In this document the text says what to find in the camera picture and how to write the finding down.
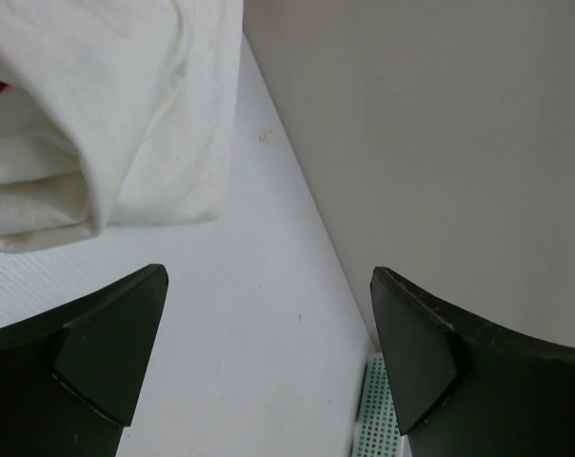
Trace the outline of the white t shirt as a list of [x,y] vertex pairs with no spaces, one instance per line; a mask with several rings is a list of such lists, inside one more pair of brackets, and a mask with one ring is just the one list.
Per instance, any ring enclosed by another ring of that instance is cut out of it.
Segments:
[[0,1],[0,251],[216,218],[240,1]]

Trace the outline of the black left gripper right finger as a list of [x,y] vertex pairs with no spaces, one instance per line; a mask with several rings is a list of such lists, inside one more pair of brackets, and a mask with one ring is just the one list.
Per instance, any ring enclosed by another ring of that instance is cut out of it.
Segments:
[[400,433],[415,456],[575,456],[575,348],[442,300],[397,272],[370,295]]

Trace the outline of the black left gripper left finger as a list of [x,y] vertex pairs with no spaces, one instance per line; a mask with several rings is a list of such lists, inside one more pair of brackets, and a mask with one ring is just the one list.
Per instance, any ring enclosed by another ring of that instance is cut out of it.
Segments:
[[169,275],[148,265],[0,328],[0,456],[113,456],[130,427]]

